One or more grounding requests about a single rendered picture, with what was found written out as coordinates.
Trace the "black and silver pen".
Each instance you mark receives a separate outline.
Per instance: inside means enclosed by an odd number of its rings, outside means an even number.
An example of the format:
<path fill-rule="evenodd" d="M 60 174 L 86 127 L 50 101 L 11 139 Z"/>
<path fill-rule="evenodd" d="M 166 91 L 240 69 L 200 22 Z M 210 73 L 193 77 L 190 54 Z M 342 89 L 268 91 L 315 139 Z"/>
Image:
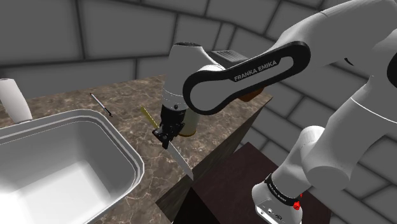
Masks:
<path fill-rule="evenodd" d="M 111 112 L 103 105 L 103 103 L 96 98 L 96 96 L 90 92 L 90 96 L 95 100 L 95 102 L 110 116 L 113 117 Z"/>

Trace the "orange brown bowl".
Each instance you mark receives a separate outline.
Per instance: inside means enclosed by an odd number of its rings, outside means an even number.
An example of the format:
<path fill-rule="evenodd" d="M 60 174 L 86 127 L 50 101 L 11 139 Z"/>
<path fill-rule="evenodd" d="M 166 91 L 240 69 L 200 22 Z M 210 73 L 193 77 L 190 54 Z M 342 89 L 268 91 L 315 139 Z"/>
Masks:
<path fill-rule="evenodd" d="M 263 92 L 263 88 L 260 88 L 251 93 L 239 97 L 239 99 L 244 102 L 249 102 L 250 100 L 254 99 L 257 95 L 261 94 L 262 92 Z"/>

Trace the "grey ribbed appliance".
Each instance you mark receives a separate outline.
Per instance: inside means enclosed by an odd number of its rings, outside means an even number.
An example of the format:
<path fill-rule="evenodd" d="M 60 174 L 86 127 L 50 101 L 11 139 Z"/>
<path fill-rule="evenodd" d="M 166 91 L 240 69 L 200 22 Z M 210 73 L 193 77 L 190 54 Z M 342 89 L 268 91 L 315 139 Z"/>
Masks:
<path fill-rule="evenodd" d="M 247 57 L 233 50 L 218 50 L 207 53 L 213 60 L 223 66 L 225 69 L 233 67 L 241 62 L 248 60 Z"/>

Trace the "dark robot stand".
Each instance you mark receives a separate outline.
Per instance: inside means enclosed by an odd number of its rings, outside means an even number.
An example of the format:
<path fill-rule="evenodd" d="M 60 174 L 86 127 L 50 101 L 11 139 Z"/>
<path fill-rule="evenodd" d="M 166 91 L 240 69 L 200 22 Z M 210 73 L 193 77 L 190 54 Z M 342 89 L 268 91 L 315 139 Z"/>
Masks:
<path fill-rule="evenodd" d="M 268 224 L 254 209 L 251 189 L 276 169 L 246 143 L 192 185 L 172 224 Z"/>

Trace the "white sink basin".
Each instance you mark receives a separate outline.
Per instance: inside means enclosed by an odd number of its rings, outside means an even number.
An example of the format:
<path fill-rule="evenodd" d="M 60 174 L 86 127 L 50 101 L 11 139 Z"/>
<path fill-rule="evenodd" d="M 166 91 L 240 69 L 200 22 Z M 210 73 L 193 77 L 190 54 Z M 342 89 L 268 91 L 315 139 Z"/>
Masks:
<path fill-rule="evenodd" d="M 101 113 L 77 109 L 0 129 L 0 224 L 93 224 L 144 162 Z"/>

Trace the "yellow handled knife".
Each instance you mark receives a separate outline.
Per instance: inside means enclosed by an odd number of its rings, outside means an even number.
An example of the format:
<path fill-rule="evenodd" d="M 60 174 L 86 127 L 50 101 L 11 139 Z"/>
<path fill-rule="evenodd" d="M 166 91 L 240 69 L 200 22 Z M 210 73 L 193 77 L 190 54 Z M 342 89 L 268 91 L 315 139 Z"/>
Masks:
<path fill-rule="evenodd" d="M 167 150 L 173 157 L 173 159 L 179 164 L 179 166 L 184 170 L 186 175 L 193 180 L 193 172 L 190 166 L 188 165 L 187 161 L 181 156 L 180 152 L 175 148 L 175 146 L 171 143 L 171 139 L 168 139 L 165 137 L 162 139 L 161 137 L 158 137 L 156 133 L 161 129 L 154 121 L 154 119 L 151 117 L 151 115 L 147 112 L 147 110 L 141 106 L 141 112 L 143 115 L 149 120 L 149 122 L 152 124 L 152 126 L 155 128 L 153 131 L 153 134 L 155 135 L 156 138 L 158 138 L 162 142 L 162 147 Z"/>

